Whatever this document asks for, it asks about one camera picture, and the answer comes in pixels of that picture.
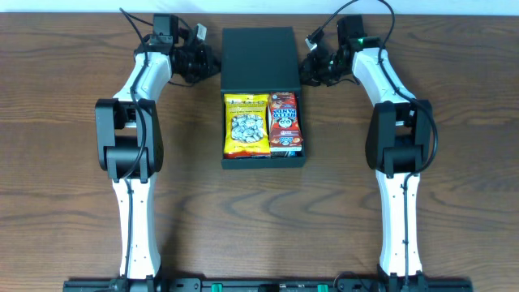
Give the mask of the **red Hello Panda box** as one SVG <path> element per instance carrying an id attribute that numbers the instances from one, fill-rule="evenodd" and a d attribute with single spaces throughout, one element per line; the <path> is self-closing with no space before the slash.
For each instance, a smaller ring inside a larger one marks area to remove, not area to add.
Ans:
<path id="1" fill-rule="evenodd" d="M 272 155 L 302 150 L 297 98 L 292 92 L 274 92 L 268 99 L 269 146 Z"/>

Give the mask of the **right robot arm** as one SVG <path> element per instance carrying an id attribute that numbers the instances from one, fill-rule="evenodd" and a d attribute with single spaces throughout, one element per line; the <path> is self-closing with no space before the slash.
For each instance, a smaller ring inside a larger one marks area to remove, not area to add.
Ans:
<path id="1" fill-rule="evenodd" d="M 302 84 L 333 86 L 342 77 L 363 86 L 373 112 L 365 143 L 382 204 L 380 267 L 388 276 L 409 279 L 422 271 L 418 253 L 416 196 L 420 174 L 437 147 L 431 104 L 417 99 L 388 59 L 385 42 L 364 32 L 361 15 L 337 22 L 339 48 L 331 54 L 318 27 L 305 42 L 310 50 L 299 67 Z"/>

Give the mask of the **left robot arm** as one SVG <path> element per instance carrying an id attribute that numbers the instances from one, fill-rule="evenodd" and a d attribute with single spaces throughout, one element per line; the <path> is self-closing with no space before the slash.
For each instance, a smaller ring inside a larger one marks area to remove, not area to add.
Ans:
<path id="1" fill-rule="evenodd" d="M 161 267 L 155 235 L 154 191 L 164 160 L 157 103 L 174 75 L 185 86 L 221 69 L 206 44 L 207 29 L 173 14 L 155 14 L 152 32 L 139 33 L 134 67 L 123 87 L 95 105 L 98 160 L 118 200 L 125 280 L 153 279 Z"/>

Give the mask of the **yellow snack bag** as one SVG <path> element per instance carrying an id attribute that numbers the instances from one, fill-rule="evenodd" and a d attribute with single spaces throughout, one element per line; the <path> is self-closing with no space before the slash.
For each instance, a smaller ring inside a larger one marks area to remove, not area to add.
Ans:
<path id="1" fill-rule="evenodd" d="M 268 94 L 225 94 L 224 157 L 269 157 Z"/>

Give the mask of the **black gift box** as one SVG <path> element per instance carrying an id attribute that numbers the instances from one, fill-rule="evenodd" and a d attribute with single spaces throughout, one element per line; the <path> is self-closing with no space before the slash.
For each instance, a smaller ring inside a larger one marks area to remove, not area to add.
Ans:
<path id="1" fill-rule="evenodd" d="M 221 97 L 224 110 L 224 139 L 221 165 L 231 169 L 297 168 L 306 162 L 304 138 L 302 150 L 280 156 L 224 157 L 225 94 L 268 94 L 292 92 L 298 103 L 302 132 L 301 83 L 297 49 L 291 27 L 226 28 L 222 32 Z"/>

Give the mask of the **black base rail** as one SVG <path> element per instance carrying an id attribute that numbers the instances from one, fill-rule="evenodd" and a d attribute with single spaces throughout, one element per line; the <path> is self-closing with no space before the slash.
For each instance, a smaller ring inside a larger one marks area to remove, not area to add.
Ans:
<path id="1" fill-rule="evenodd" d="M 360 292 L 360 291 L 471 291 L 470 281 L 427 280 L 418 275 L 406 285 L 400 278 L 388 280 L 342 278 L 335 281 L 238 281 L 238 280 L 200 280 L 199 278 L 177 278 L 172 280 L 122 279 L 104 281 L 65 281 L 63 292 L 87 291 L 130 291 L 130 292 Z"/>

